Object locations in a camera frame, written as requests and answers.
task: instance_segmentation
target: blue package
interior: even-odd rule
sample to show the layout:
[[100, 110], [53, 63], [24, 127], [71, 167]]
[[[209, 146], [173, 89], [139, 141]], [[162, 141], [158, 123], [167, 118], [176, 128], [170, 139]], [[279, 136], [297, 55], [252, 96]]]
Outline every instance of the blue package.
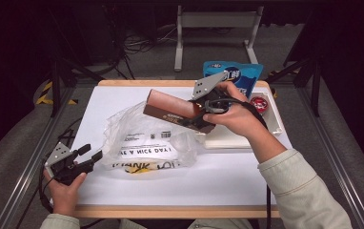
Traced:
[[250, 97], [253, 87], [262, 73], [263, 65], [240, 64], [232, 61], [206, 61], [203, 64], [205, 77], [228, 71], [228, 76], [223, 81], [232, 81], [241, 93]]

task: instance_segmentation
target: white table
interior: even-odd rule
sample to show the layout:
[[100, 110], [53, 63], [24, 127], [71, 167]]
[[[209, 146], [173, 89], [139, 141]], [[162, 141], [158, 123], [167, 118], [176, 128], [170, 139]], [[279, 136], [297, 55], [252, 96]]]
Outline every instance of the white table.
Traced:
[[[147, 99], [150, 89], [190, 99], [190, 80], [101, 81], [91, 95], [71, 149], [85, 144], [91, 151], [77, 160], [91, 158], [102, 147], [107, 118]], [[253, 92], [268, 87], [258, 82]], [[292, 148], [284, 126], [277, 136]], [[80, 189], [76, 208], [79, 218], [199, 219], [265, 218], [266, 182], [257, 170], [251, 149], [205, 149], [200, 144], [196, 163], [190, 168], [132, 175], [106, 170], [99, 161]], [[272, 217], [278, 218], [272, 198]]]

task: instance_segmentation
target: sleeve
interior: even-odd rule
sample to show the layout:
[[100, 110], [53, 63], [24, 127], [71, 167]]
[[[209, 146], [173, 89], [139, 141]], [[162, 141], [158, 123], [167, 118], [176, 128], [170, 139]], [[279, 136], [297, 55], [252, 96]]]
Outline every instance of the sleeve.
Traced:
[[259, 164], [287, 228], [352, 228], [348, 214], [296, 150]]
[[79, 229], [79, 219], [60, 214], [49, 214], [42, 223], [40, 229]]

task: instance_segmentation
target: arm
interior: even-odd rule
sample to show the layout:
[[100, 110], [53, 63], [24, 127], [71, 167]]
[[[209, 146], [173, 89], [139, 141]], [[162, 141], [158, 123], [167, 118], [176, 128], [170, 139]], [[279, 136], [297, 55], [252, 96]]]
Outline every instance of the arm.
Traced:
[[[232, 82], [221, 82], [217, 88], [240, 101], [248, 100]], [[232, 104], [225, 114], [205, 114], [203, 119], [224, 125], [237, 135], [246, 137], [259, 163], [286, 151], [286, 148], [263, 127], [253, 114], [239, 104]]]
[[[247, 101], [232, 82], [222, 82], [217, 87]], [[248, 139], [287, 228], [352, 228], [344, 209], [304, 157], [296, 150], [287, 150], [244, 107], [232, 105], [225, 114], [205, 114], [203, 119], [225, 125]]]
[[[47, 181], [51, 180], [49, 173], [45, 170], [44, 175]], [[41, 228], [70, 228], [80, 227], [79, 220], [74, 218], [75, 205], [78, 201], [78, 188], [84, 182], [87, 174], [80, 174], [70, 186], [57, 182], [55, 179], [49, 182], [49, 190], [53, 199], [53, 214], [50, 214], [43, 221]]]

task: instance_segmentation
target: red object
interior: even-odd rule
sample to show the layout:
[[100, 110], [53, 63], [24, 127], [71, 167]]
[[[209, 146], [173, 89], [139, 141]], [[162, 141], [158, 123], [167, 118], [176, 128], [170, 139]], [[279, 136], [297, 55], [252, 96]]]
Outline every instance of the red object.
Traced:
[[268, 110], [268, 101], [266, 101], [263, 97], [253, 97], [250, 103], [258, 110], [258, 112], [262, 115]]

